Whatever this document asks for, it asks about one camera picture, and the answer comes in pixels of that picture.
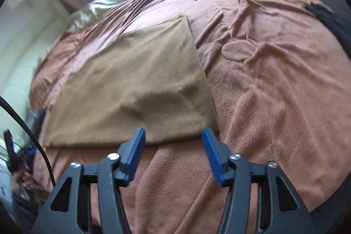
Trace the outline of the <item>brown printed t-shirt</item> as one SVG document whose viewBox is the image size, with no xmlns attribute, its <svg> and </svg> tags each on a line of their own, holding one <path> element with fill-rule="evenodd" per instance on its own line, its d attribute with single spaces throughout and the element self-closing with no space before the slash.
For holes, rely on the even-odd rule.
<svg viewBox="0 0 351 234">
<path fill-rule="evenodd" d="M 137 128 L 151 145 L 218 129 L 185 13 L 121 35 L 71 74 L 51 109 L 44 143 L 114 147 Z"/>
</svg>

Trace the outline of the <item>dark garment on bed edge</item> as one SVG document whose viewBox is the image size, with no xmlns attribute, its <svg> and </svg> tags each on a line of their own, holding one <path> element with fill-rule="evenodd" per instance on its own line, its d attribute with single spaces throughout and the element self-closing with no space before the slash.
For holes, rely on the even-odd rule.
<svg viewBox="0 0 351 234">
<path fill-rule="evenodd" d="M 305 8 L 332 32 L 341 44 L 348 57 L 351 56 L 351 24 L 350 20 L 332 13 L 318 4 L 306 5 Z"/>
</svg>

